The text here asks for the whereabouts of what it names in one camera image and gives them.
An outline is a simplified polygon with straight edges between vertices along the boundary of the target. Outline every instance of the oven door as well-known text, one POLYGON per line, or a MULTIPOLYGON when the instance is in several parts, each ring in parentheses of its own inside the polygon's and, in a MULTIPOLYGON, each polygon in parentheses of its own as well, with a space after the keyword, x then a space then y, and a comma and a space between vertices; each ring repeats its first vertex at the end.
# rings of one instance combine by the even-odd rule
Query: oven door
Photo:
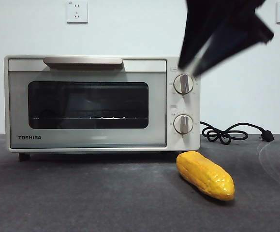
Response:
POLYGON ((56 70, 13 60, 11 148, 165 147, 166 61, 123 64, 56 70))

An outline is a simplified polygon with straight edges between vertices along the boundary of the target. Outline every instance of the oven handle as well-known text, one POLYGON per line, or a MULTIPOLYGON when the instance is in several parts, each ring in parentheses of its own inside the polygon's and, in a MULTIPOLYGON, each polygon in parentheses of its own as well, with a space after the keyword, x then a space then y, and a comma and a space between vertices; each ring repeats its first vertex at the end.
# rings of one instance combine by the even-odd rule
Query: oven handle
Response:
POLYGON ((58 70, 115 70, 123 68, 121 58, 45 57, 43 62, 58 70))

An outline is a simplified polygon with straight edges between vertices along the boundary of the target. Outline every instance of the oven foot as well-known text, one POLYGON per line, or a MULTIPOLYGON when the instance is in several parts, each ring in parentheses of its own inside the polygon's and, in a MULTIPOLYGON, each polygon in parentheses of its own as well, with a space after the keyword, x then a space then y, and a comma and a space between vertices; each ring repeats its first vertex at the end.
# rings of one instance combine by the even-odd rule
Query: oven foot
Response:
POLYGON ((30 154, 28 153, 19 152, 18 156, 19 156, 19 162, 27 161, 30 159, 30 154))

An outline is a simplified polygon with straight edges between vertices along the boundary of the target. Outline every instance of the white wall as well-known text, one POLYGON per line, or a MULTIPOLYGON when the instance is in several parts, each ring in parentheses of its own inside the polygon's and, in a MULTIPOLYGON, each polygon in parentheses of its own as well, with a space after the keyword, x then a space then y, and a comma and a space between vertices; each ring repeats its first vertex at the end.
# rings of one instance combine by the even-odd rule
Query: white wall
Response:
MULTIPOLYGON (((3 58, 40 55, 179 55, 184 0, 88 0, 88 25, 67 25, 66 0, 0 0, 0 134, 4 128, 3 58)), ((275 1, 258 15, 275 32, 202 76, 201 117, 226 128, 247 121, 280 133, 280 25, 275 1)))

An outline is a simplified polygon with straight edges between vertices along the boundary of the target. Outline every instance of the toaster oven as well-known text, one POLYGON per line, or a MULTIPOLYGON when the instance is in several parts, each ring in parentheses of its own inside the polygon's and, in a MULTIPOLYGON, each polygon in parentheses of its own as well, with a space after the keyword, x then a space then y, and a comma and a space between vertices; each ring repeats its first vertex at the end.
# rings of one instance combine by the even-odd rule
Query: toaster oven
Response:
POLYGON ((197 150, 200 79, 177 63, 178 57, 7 56, 8 150, 197 150))

